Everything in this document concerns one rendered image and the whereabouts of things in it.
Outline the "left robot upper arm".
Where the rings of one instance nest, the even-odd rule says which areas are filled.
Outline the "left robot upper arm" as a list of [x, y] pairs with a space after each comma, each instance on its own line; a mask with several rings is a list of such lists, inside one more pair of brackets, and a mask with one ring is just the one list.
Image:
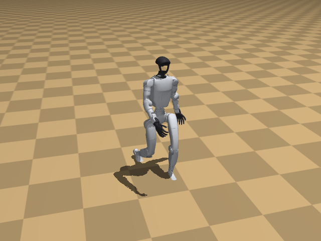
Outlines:
[[176, 93], [179, 81], [174, 76], [171, 76], [171, 78], [173, 79], [173, 87], [172, 87], [171, 99], [172, 100], [176, 100], [177, 98], [179, 98], [178, 93]]

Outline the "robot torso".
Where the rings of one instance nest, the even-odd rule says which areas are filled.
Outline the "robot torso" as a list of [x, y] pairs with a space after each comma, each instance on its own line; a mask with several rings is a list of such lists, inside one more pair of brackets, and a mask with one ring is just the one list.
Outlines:
[[[158, 76], [160, 77], [161, 75]], [[164, 107], [169, 104], [173, 87], [173, 79], [169, 74], [164, 76], [166, 78], [159, 78], [155, 75], [150, 78], [153, 79], [153, 86], [151, 87], [149, 99], [152, 102], [152, 106], [156, 107], [154, 113], [160, 124], [167, 121], [167, 113], [164, 111]]]

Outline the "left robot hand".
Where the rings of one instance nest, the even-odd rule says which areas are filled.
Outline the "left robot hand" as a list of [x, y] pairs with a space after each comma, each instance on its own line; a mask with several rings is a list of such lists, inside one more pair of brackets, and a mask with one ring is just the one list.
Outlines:
[[[175, 113], [176, 114], [176, 117], [177, 117], [177, 121], [179, 119], [179, 124], [180, 124], [180, 119], [181, 119], [181, 125], [182, 125], [182, 120], [183, 120], [183, 124], [184, 124], [184, 119], [186, 120], [186, 118], [181, 114], [181, 111], [179, 109], [179, 112], [180, 113]], [[183, 119], [184, 118], [184, 119]]]

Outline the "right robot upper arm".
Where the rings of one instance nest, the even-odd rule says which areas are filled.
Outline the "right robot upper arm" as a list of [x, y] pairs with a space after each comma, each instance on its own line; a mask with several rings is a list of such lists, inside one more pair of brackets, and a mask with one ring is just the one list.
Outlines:
[[152, 106], [152, 102], [149, 100], [152, 86], [153, 86], [153, 79], [148, 79], [143, 82], [143, 102], [147, 100], [149, 106]]

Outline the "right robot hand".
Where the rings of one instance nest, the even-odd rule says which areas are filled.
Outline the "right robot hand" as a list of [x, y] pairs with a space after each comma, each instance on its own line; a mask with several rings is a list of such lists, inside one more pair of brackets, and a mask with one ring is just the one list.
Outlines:
[[[167, 134], [165, 134], [165, 133], [169, 133], [169, 132], [165, 131], [165, 130], [163, 129], [163, 127], [165, 127], [165, 128], [167, 128], [167, 127], [164, 126], [164, 125], [161, 125], [161, 124], [159, 123], [159, 120], [158, 120], [157, 117], [155, 117], [154, 119], [155, 119], [155, 122], [153, 123], [153, 125], [155, 126], [155, 129], [156, 129], [158, 135], [159, 135], [160, 137], [162, 137], [162, 138], [165, 137], [165, 136], [167, 135]], [[165, 132], [165, 133], [164, 133], [164, 132]]]

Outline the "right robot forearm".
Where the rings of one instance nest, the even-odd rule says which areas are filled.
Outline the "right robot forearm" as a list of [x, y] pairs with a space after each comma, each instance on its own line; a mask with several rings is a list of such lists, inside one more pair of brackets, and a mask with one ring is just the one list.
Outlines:
[[148, 101], [147, 100], [145, 100], [143, 102], [143, 107], [144, 107], [144, 110], [147, 112], [151, 122], [154, 123], [155, 122], [154, 118], [156, 117], [156, 114], [154, 113], [152, 107], [148, 105]]

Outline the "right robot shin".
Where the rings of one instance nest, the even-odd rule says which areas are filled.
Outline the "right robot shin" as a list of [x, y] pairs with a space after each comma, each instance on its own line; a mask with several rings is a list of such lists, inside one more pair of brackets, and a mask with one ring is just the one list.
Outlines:
[[144, 157], [144, 158], [151, 158], [152, 157], [152, 156], [149, 156], [147, 148], [140, 149], [140, 151], [136, 152], [136, 155], [139, 155], [139, 156]]

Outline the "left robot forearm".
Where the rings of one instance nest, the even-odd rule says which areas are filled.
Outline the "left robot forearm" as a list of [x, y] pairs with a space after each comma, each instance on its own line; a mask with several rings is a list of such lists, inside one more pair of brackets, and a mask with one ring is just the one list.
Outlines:
[[177, 98], [176, 100], [172, 100], [173, 103], [173, 109], [175, 110], [175, 113], [180, 113], [179, 112], [179, 98]]

